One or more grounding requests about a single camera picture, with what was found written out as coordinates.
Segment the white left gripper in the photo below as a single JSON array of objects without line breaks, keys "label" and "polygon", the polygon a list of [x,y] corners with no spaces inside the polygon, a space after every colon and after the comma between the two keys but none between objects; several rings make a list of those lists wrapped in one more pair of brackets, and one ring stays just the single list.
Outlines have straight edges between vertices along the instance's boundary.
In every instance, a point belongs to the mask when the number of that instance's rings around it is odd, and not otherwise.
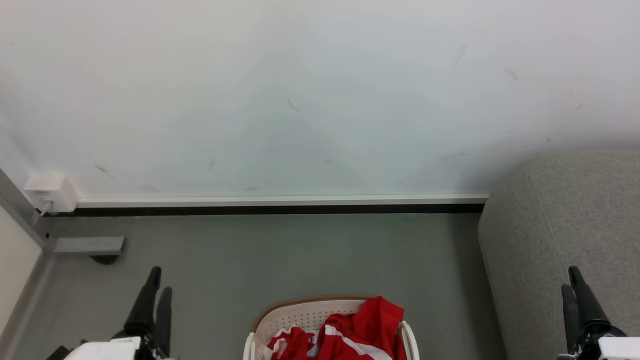
[{"label": "white left gripper", "polygon": [[106,342],[85,341],[75,348],[58,346],[48,360],[169,360],[173,289],[165,287],[154,307],[162,269],[154,266],[142,285],[125,321],[125,333]]}]

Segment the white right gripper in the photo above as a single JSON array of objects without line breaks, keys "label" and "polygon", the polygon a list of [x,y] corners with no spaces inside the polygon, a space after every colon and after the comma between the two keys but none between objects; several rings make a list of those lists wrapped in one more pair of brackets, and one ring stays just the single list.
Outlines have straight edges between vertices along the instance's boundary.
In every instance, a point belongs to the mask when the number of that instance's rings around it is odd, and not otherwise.
[{"label": "white right gripper", "polygon": [[611,324],[577,266],[568,275],[570,284],[561,287],[567,353],[558,360],[638,360],[640,338]]}]

